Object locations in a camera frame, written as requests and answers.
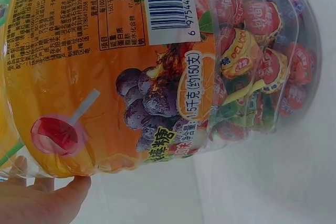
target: lollipop illustration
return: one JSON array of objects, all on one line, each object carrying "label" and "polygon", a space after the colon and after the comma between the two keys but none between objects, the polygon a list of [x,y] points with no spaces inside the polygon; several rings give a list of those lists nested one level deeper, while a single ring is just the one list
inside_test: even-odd
[{"label": "lollipop illustration", "polygon": [[[30,131],[34,146],[45,154],[63,157],[73,156],[80,152],[85,146],[88,137],[78,120],[93,105],[99,95],[100,92],[93,89],[71,117],[58,114],[41,116]],[[23,147],[23,141],[19,140],[0,159],[0,167]]]}]

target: grape illustration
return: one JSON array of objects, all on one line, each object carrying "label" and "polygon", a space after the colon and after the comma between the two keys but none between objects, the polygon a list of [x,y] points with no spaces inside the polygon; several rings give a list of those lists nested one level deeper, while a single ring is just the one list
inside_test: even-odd
[{"label": "grape illustration", "polygon": [[137,68],[129,68],[122,71],[116,80],[117,92],[124,97],[127,92],[138,85],[141,71]]},{"label": "grape illustration", "polygon": [[124,100],[125,100],[126,107],[131,105],[135,100],[142,99],[142,98],[143,98],[143,95],[140,93],[138,86],[134,86],[125,95]]},{"label": "grape illustration", "polygon": [[151,88],[153,80],[149,77],[148,72],[154,69],[155,67],[146,68],[140,74],[139,81],[138,81],[138,87],[139,87],[140,93],[143,95],[145,95]]},{"label": "grape illustration", "polygon": [[126,110],[124,114],[125,124],[133,129],[141,129],[150,119],[150,116],[143,107],[142,99],[135,100]]},{"label": "grape illustration", "polygon": [[154,116],[150,118],[143,126],[141,133],[142,137],[151,141],[154,140],[154,135],[159,126],[168,128],[167,118],[162,116]]},{"label": "grape illustration", "polygon": [[173,127],[173,131],[175,131],[178,135],[182,135],[183,134],[183,126],[187,123],[188,123],[188,121],[186,119],[183,119],[183,118],[179,119],[175,123],[175,125]]},{"label": "grape illustration", "polygon": [[178,115],[176,107],[177,92],[168,88],[148,92],[143,105],[150,115],[161,115],[165,118],[171,118]]},{"label": "grape illustration", "polygon": [[149,151],[151,149],[151,144],[153,140],[145,139],[144,137],[139,138],[137,143],[137,152]]}]

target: yellow lollipop stick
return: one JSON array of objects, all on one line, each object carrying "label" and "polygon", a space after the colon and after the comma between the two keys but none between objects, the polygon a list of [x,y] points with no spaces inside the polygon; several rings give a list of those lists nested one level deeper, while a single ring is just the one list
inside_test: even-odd
[{"label": "yellow lollipop stick", "polygon": [[227,96],[227,98],[225,99],[223,105],[226,105],[226,104],[229,104],[233,101],[236,101],[244,96],[246,96],[247,94],[252,94],[253,92],[259,90],[259,89],[262,89],[264,86],[265,86],[265,82],[264,80],[259,80],[259,81],[256,81],[253,85],[252,85],[252,82],[244,87],[243,89],[240,89],[230,95]]}]

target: green leaf illustration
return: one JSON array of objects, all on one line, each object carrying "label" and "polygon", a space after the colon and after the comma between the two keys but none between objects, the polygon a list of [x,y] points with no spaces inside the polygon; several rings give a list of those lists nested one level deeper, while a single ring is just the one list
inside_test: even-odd
[{"label": "green leaf illustration", "polygon": [[201,32],[207,33],[207,34],[213,34],[214,33],[214,27],[212,25],[212,19],[210,11],[206,11],[199,19],[199,30]]}]

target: barcode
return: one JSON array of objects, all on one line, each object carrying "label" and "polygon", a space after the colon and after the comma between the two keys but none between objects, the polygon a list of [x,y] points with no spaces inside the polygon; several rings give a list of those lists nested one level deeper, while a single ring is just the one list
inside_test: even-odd
[{"label": "barcode", "polygon": [[145,0],[150,45],[200,41],[194,0]]},{"label": "barcode", "polygon": [[148,0],[151,28],[190,28],[186,24],[183,0]]}]

